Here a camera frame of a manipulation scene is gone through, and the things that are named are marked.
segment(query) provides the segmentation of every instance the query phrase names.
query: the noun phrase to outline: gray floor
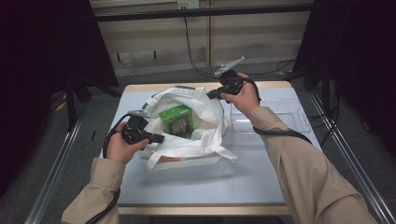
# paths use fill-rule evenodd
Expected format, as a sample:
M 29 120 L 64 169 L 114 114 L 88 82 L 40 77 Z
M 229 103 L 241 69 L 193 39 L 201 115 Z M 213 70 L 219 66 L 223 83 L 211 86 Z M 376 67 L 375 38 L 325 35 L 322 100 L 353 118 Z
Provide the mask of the gray floor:
M 117 62 L 114 61 L 116 59 L 114 55 L 112 55 L 112 59 L 114 63 Z M 129 62 L 125 61 L 128 60 L 128 55 L 126 54 L 121 55 L 121 59 L 122 62 L 120 63 Z M 241 64 L 235 70 L 249 74 L 271 71 L 276 69 L 276 66 L 277 62 L 269 60 L 266 63 Z M 130 70 L 134 73 L 132 76 L 119 74 L 120 87 L 115 88 L 115 90 L 122 91 L 125 86 L 138 83 L 208 81 L 205 77 L 197 76 L 193 70 L 184 69 L 179 66 L 171 69 L 170 65 L 161 64 L 151 66 L 151 68 L 140 67 L 140 70 L 135 67 L 136 64 L 124 65 L 123 67 L 117 67 L 115 65 L 116 72 Z M 251 77 L 254 80 L 279 79 L 279 76 L 275 74 Z M 297 91 L 307 116 L 316 116 L 318 111 L 312 104 L 308 92 L 305 91 L 302 81 L 300 79 L 293 80 L 291 84 Z M 92 93 L 92 100 L 90 102 L 78 102 L 78 116 L 81 118 L 78 135 L 67 155 L 62 174 L 56 181 L 55 189 L 47 201 L 47 208 L 42 214 L 42 218 L 39 219 L 41 220 L 40 223 L 59 223 L 62 211 L 76 197 L 81 188 L 88 183 L 92 158 L 99 155 L 106 132 L 110 128 L 111 120 L 114 117 L 120 99 L 109 96 L 97 89 L 90 89 L 90 92 Z M 19 177 L 11 184 L 6 195 L 0 200 L 0 223 L 23 223 L 28 217 L 41 188 L 50 174 L 51 167 L 58 156 L 64 139 L 68 135 L 66 131 L 67 121 L 67 112 L 65 109 L 59 112 L 52 111 L 49 114 L 47 121 L 44 123 L 41 141 L 37 145 L 35 153 Z M 316 127 L 314 128 L 314 132 L 320 142 L 328 130 L 323 125 L 321 119 L 313 119 L 311 125 Z M 359 116 L 359 113 L 349 105 L 347 99 L 343 96 L 337 127 L 342 131 L 351 148 L 353 148 L 362 167 L 377 187 L 391 212 L 395 214 L 396 159 L 390 156 L 375 133 L 366 131 L 362 125 L 362 118 Z M 338 146 L 332 140 L 332 137 L 329 137 L 322 149 L 340 173 L 358 191 L 364 194 L 360 183 L 350 170 L 349 165 L 343 158 Z M 371 204 L 368 204 L 372 214 L 380 221 Z M 201 217 L 193 219 L 190 217 L 178 217 L 171 220 L 156 217 L 154 221 L 155 223 L 205 223 Z M 264 217 L 228 217 L 224 220 L 225 223 L 265 223 L 264 221 L 266 221 Z M 150 223 L 150 218 L 121 217 L 121 223 L 146 224 Z

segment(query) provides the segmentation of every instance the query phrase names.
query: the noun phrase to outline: black controller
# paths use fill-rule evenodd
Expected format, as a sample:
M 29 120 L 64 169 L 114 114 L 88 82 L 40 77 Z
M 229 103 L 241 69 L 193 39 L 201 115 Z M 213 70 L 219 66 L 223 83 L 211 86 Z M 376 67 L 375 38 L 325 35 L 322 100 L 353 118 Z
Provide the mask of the black controller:
M 148 139 L 149 144 L 162 143 L 163 139 L 165 138 L 163 135 L 148 133 L 144 130 L 148 123 L 149 122 L 142 117 L 131 116 L 128 119 L 128 123 L 122 129 L 122 138 L 129 145 L 138 143 L 144 139 Z
M 209 99 L 219 99 L 221 100 L 220 94 L 222 92 L 237 95 L 244 85 L 244 80 L 236 74 L 234 70 L 229 70 L 221 75 L 219 82 L 222 87 L 219 87 L 213 91 L 209 91 L 206 95 Z

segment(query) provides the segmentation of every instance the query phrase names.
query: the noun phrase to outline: green box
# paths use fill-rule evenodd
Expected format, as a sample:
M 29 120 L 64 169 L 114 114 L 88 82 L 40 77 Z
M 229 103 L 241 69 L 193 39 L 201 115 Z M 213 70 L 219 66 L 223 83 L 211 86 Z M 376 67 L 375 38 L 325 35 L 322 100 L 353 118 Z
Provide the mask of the green box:
M 193 132 L 192 109 L 186 105 L 178 105 L 160 112 L 164 124 L 164 132 L 175 136 L 190 138 Z

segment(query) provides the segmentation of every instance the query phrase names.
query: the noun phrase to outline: table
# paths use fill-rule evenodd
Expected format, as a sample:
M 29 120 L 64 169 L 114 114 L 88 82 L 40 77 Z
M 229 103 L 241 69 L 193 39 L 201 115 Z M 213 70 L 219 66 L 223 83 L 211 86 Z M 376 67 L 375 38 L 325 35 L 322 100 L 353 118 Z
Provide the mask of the table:
M 140 109 L 154 93 L 173 86 L 204 87 L 212 90 L 219 83 L 178 83 L 130 85 L 124 90 L 112 126 L 129 110 Z M 289 82 L 257 82 L 262 102 L 300 130 L 317 147 L 318 140 L 294 88 Z M 221 101 L 225 117 L 232 122 L 234 108 Z M 236 137 L 246 134 L 247 141 Z M 239 156 L 232 163 L 222 159 L 207 166 L 171 169 L 155 173 L 145 170 L 146 160 L 134 156 L 127 165 L 119 208 L 121 215 L 143 216 L 281 216 L 288 215 L 276 172 L 257 134 L 235 133 L 230 128 L 222 145 Z

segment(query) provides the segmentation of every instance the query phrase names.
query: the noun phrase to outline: beige jacket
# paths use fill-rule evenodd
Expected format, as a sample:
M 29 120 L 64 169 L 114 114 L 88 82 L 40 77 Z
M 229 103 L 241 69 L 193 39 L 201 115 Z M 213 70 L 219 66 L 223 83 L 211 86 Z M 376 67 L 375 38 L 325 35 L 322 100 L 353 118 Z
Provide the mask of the beige jacket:
M 248 118 L 261 130 L 287 130 L 268 107 Z M 337 172 L 326 156 L 300 138 L 262 136 L 295 223 L 376 223 L 363 197 Z M 66 208 L 62 223 L 84 223 L 103 211 L 120 187 L 125 166 L 94 159 L 91 183 Z M 118 223 L 115 207 L 99 223 Z

